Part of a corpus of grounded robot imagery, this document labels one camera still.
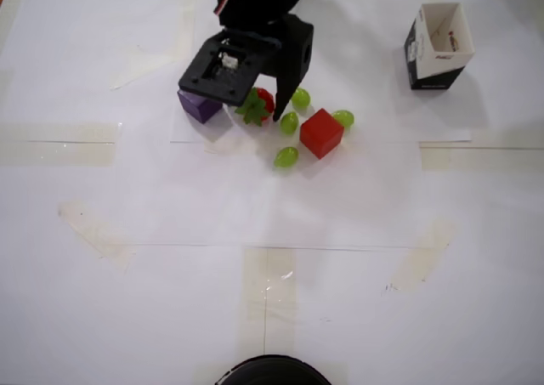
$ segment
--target white paper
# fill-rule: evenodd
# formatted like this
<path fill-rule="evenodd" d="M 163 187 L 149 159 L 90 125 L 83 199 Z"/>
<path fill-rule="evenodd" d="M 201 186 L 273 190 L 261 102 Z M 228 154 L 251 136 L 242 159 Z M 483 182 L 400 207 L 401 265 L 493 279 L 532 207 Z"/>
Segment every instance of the white paper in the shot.
<path fill-rule="evenodd" d="M 457 110 L 466 110 L 462 89 L 433 106 L 410 90 L 402 46 L 423 1 L 301 0 L 293 12 L 315 28 L 312 61 L 301 84 L 312 96 L 313 108 L 305 116 L 319 108 L 330 113 L 351 110 L 352 139 L 360 142 L 469 140 L 468 126 L 450 118 Z M 216 2 L 196 0 L 193 54 L 221 29 L 213 14 Z M 275 93 L 273 78 L 260 76 L 257 86 Z M 207 125 L 222 131 L 212 131 L 214 137 L 194 134 L 193 127 L 201 126 L 180 106 L 172 140 L 215 142 L 238 137 L 239 129 L 230 122 L 214 117 Z"/>
<path fill-rule="evenodd" d="M 127 124 L 170 113 L 192 1 L 21 0 L 0 56 L 13 72 L 0 121 Z"/>
<path fill-rule="evenodd" d="M 544 133 L 544 37 L 526 0 L 447 1 L 462 2 L 476 48 L 459 76 L 473 100 L 463 113 L 471 127 L 506 145 L 524 133 Z M 544 147 L 536 141 L 533 148 Z"/>
<path fill-rule="evenodd" d="M 170 144 L 164 167 L 95 202 L 132 241 L 364 249 L 413 247 L 432 215 L 415 145 L 349 144 L 317 160 L 290 139 L 212 150 Z M 273 167 L 296 145 L 297 165 Z"/>

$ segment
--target masking tape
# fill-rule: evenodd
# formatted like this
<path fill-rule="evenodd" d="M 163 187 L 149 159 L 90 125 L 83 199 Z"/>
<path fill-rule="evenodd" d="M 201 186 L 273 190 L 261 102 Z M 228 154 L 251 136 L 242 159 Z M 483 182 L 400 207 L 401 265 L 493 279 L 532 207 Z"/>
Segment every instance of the masking tape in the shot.
<path fill-rule="evenodd" d="M 267 253 L 265 353 L 295 356 L 296 252 L 267 249 Z"/>
<path fill-rule="evenodd" d="M 0 166 L 108 167 L 115 144 L 0 142 Z"/>
<path fill-rule="evenodd" d="M 544 173 L 544 150 L 420 148 L 424 171 Z"/>
<path fill-rule="evenodd" d="M 242 297 L 239 324 L 238 360 L 264 354 L 266 315 L 267 250 L 243 249 Z"/>
<path fill-rule="evenodd" d="M 417 249 L 406 255 L 390 280 L 386 290 L 409 291 L 425 282 L 455 235 L 455 225 L 437 219 L 417 242 Z"/>
<path fill-rule="evenodd" d="M 87 205 L 79 201 L 63 202 L 59 205 L 59 216 L 98 251 L 101 257 L 107 258 L 122 272 L 127 270 L 133 256 L 127 239 L 100 219 Z"/>
<path fill-rule="evenodd" d="M 519 131 L 493 132 L 485 130 L 471 131 L 471 141 L 450 143 L 421 142 L 421 148 L 462 148 L 462 149 L 512 149 L 544 150 L 544 127 L 533 126 Z"/>
<path fill-rule="evenodd" d="M 0 123 L 0 141 L 115 143 L 121 123 Z"/>

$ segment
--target white cardboard box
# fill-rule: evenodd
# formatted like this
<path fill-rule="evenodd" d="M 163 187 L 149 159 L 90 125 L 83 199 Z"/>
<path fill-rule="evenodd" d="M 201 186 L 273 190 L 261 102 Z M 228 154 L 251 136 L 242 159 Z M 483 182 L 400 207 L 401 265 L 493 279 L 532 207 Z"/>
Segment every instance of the white cardboard box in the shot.
<path fill-rule="evenodd" d="M 419 9 L 405 42 L 412 89 L 448 89 L 474 55 L 460 3 L 429 3 Z"/>

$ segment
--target strawberry leaves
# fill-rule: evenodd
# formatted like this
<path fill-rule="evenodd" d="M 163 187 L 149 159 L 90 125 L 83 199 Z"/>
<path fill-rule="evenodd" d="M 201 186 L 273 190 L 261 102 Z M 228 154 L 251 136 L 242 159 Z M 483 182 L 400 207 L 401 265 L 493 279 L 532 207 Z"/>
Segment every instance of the strawberry leaves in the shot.
<path fill-rule="evenodd" d="M 263 119 L 270 113 L 266 110 L 266 102 L 258 97 L 257 89 L 253 88 L 247 95 L 244 104 L 235 110 L 235 113 L 244 116 L 245 124 L 263 126 Z"/>

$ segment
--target green grape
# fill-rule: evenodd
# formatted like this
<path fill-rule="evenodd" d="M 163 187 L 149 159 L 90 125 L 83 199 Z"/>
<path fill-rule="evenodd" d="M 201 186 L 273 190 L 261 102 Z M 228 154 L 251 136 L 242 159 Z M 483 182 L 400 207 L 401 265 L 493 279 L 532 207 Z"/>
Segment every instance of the green grape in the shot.
<path fill-rule="evenodd" d="M 309 106 L 311 98 L 309 97 L 308 91 L 298 88 L 295 90 L 294 95 L 291 97 L 292 105 L 297 109 L 306 109 Z"/>
<path fill-rule="evenodd" d="M 280 129 L 285 134 L 293 134 L 298 127 L 297 113 L 291 111 L 284 115 L 280 121 Z"/>
<path fill-rule="evenodd" d="M 298 160 L 298 150 L 294 147 L 281 149 L 274 160 L 274 166 L 279 168 L 289 168 L 295 165 Z"/>
<path fill-rule="evenodd" d="M 337 122 L 346 129 L 350 128 L 355 122 L 354 114 L 349 110 L 337 110 L 332 113 L 332 117 L 337 119 Z"/>

